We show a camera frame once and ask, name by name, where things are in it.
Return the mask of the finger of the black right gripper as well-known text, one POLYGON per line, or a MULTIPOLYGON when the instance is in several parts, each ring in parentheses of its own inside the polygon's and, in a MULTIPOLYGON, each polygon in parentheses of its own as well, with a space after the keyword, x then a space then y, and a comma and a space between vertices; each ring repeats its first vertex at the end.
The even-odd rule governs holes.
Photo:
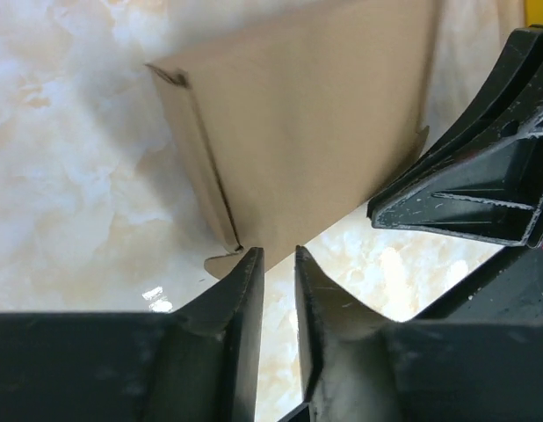
POLYGON ((503 47, 494 68, 473 101, 428 151, 388 189, 402 189, 416 178, 473 155, 472 142, 490 132, 497 138, 497 125, 508 117, 522 120, 523 110, 536 109, 543 102, 543 25, 514 30, 503 47))
POLYGON ((425 153, 373 196, 377 229, 543 249, 543 135, 425 153))

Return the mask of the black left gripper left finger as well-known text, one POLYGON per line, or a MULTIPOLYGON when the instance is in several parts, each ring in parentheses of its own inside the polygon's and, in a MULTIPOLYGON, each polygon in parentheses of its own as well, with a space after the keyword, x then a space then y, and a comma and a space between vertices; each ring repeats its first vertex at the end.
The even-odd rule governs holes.
POLYGON ((0 421, 251 421, 264 252, 181 309, 0 313, 0 421))

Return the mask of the brown cardboard box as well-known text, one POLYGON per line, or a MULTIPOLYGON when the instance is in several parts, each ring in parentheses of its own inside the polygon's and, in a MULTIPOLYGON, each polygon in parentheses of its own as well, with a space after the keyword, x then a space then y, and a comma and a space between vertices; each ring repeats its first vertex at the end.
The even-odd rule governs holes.
POLYGON ((437 1, 314 1, 149 64, 225 276, 273 267, 418 157, 437 1))

